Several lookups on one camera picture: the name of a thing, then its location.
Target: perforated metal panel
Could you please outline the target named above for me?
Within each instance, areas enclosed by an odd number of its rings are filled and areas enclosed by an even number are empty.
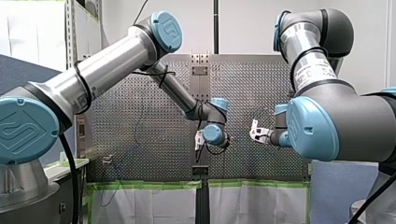
[[[253,118],[273,128],[275,105],[289,97],[289,68],[278,56],[210,58],[210,93],[230,102],[227,133],[233,142],[226,153],[209,157],[212,178],[304,180],[307,162],[293,149],[259,145],[250,140]]]
[[[188,88],[189,64],[165,62]],[[191,179],[190,123],[151,77],[129,75],[96,100],[90,113],[96,154],[90,181]],[[103,164],[109,155],[114,165]]]
[[[209,75],[199,78],[190,74],[190,55],[170,55],[164,61],[194,96],[210,89],[212,97],[230,101],[226,128],[233,143],[223,155],[204,152],[200,162],[209,164],[210,178],[307,180],[307,161],[294,150],[258,145],[249,138],[253,118],[272,128],[275,105],[288,101],[289,68],[281,57],[210,55]],[[101,96],[87,114],[87,127],[87,150],[94,152],[91,182],[192,179],[196,126],[182,118],[150,77],[129,76]],[[103,164],[109,155],[114,165]]]

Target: metal stand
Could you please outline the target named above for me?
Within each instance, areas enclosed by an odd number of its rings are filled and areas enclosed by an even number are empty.
[[[41,199],[31,203],[18,203],[0,209],[1,224],[59,224],[64,205],[61,203],[59,185],[52,183]]]

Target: cable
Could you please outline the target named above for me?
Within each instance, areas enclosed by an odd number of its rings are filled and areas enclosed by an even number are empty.
[[[147,77],[163,76],[163,78],[161,78],[160,84],[158,84],[158,88],[161,88],[161,86],[163,85],[163,82],[166,79],[166,75],[168,74],[172,74],[173,76],[176,75],[175,72],[168,72],[168,65],[165,66],[165,71],[163,73],[152,74],[152,73],[144,73],[144,72],[132,72],[132,74],[147,76]]]
[[[142,121],[142,119],[143,119],[143,117],[144,117],[144,115],[145,115],[145,105],[144,105],[144,97],[143,97],[143,94],[144,94],[144,92],[145,92],[145,88],[146,88],[150,83],[152,83],[152,82],[147,82],[147,83],[145,84],[145,86],[144,86],[144,89],[141,91],[141,95],[142,95],[142,96],[141,96],[141,99],[142,99],[142,101],[141,101],[141,103],[142,103],[142,104],[141,104],[141,108],[142,108],[142,109],[141,109],[139,118],[137,119],[137,122],[136,122],[136,124],[134,125],[134,144],[131,146],[131,149],[125,150],[124,154],[123,154],[122,157],[121,157],[121,161],[119,162],[120,167],[118,167],[116,164],[113,164],[113,165],[114,165],[114,169],[117,171],[118,176],[119,176],[119,184],[117,185],[116,189],[114,190],[113,194],[111,195],[111,197],[110,197],[110,199],[108,200],[107,203],[103,203],[106,186],[103,186],[103,187],[102,187],[102,192],[101,192],[101,204],[100,204],[101,207],[107,207],[107,206],[109,206],[109,205],[111,204],[111,202],[113,201],[114,197],[116,196],[116,194],[117,194],[117,192],[118,192],[118,190],[120,189],[120,186],[121,186],[121,184],[122,184],[123,177],[122,177],[122,172],[121,172],[121,170],[123,169],[124,160],[127,158],[127,156],[128,156],[128,154],[129,154],[130,151],[134,151],[134,150],[140,148],[140,146],[141,146],[141,144],[137,141],[137,130],[138,130],[138,127],[139,127],[140,122]],[[103,179],[104,176],[105,176],[105,171],[106,171],[106,170],[104,170],[103,173],[102,173],[102,179]]]
[[[307,55],[308,53],[311,53],[311,52],[321,52],[321,53],[323,53],[323,54],[326,56],[326,58],[327,58],[327,56],[329,55],[329,53],[327,52],[327,50],[326,50],[325,48],[323,48],[323,47],[312,47],[312,48],[310,48],[310,49],[304,50],[303,52],[301,52],[301,53],[297,56],[297,58],[294,60],[293,64],[291,65],[291,69],[290,69],[290,84],[291,84],[291,86],[293,87],[293,90],[294,90],[294,91],[296,90],[296,89],[295,89],[295,86],[294,86],[294,70],[295,70],[295,68],[296,68],[296,66],[297,66],[297,63],[298,63],[305,55]]]
[[[140,76],[146,76],[146,77],[157,77],[157,76],[163,76],[163,75],[167,75],[167,74],[172,74],[172,75],[176,75],[175,72],[163,72],[163,73],[144,73],[144,72],[132,72],[132,74],[136,74],[136,75],[140,75]]]
[[[367,209],[370,204],[377,199],[387,188],[389,188],[396,180],[396,173],[394,173],[388,180],[385,182],[381,188],[379,188],[372,196],[370,196],[366,202],[361,206],[361,208],[356,212],[356,214],[349,220],[348,224],[356,224],[358,223],[358,219],[361,214]]]
[[[283,17],[285,17],[289,13],[290,13],[290,11],[284,10],[279,16],[280,22],[282,22],[283,21]],[[282,55],[283,60],[285,60],[286,63],[289,63],[288,59],[286,58],[285,53],[282,50],[282,46],[280,45],[280,42],[281,42],[280,41],[280,37],[281,37],[281,35],[282,34],[280,33],[280,23],[279,23],[279,25],[277,27],[277,48],[279,49],[280,55]]]
[[[143,9],[145,8],[146,3],[147,3],[148,1],[149,1],[149,0],[146,0],[145,3],[143,3],[143,6],[140,8],[140,11],[139,11],[139,13],[138,13],[137,16],[136,16],[136,19],[134,19],[134,25],[136,24],[137,20],[139,20],[140,14],[142,14],[142,11],[143,11]]]
[[[80,115],[80,114],[83,114],[83,113],[87,112],[91,108],[91,105],[92,105],[92,93],[91,93],[90,86],[88,85],[87,81],[81,75],[81,73],[79,72],[79,69],[78,69],[78,64],[80,62],[81,61],[76,61],[73,64],[73,66],[74,66],[74,69],[76,70],[76,74],[77,74],[77,77],[78,77],[79,81],[82,83],[82,85],[84,86],[85,92],[87,93],[87,105],[85,106],[85,108],[83,110],[78,112],[77,115]]]
[[[67,160],[70,165],[70,175],[72,176],[72,186],[73,186],[73,216],[72,224],[78,224],[78,174],[76,169],[76,164],[74,162],[73,153],[70,149],[67,139],[62,133],[59,135],[61,139],[62,146],[64,147],[64,153],[66,154]]]
[[[213,156],[221,155],[221,154],[223,154],[223,153],[227,150],[227,147],[225,147],[225,148],[223,148],[222,151],[220,151],[220,152],[214,152],[214,151],[212,151],[212,150],[210,149],[210,147],[207,145],[207,143],[204,143],[204,145],[206,146],[206,150],[207,150],[210,154],[212,154]]]

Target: blue cover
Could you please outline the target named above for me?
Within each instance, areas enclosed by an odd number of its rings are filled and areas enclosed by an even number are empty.
[[[182,33],[176,18],[168,12],[160,11],[151,15],[151,29],[161,47],[168,53],[180,49]]]
[[[204,139],[208,144],[218,146],[223,139],[221,128],[216,124],[207,125],[204,128]]]
[[[44,104],[28,98],[0,98],[0,164],[33,161],[51,149],[59,121]]]
[[[286,122],[291,145],[301,156],[320,161],[337,157],[338,133],[330,116],[316,101],[305,96],[292,99]]]

